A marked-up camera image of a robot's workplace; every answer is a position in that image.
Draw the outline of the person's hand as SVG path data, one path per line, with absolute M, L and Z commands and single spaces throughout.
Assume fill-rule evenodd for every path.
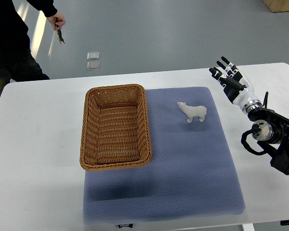
M 57 12 L 55 15 L 47 17 L 46 19 L 53 27 L 53 30 L 59 30 L 66 24 L 65 17 L 61 12 Z

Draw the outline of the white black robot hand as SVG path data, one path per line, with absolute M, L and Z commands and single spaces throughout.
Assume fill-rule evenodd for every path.
M 217 80 L 223 87 L 223 91 L 228 100 L 239 106 L 244 114 L 248 114 L 251 110 L 261 107 L 262 103 L 254 95 L 254 88 L 249 79 L 224 56 L 221 61 L 217 61 L 220 69 L 210 68 L 211 76 Z

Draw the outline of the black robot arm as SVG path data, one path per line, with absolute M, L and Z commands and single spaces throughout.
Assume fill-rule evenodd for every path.
M 270 155 L 271 167 L 289 175 L 289 119 L 268 109 L 267 100 L 268 92 L 264 104 L 253 100 L 243 105 L 253 125 L 242 134 L 241 144 L 254 155 Z

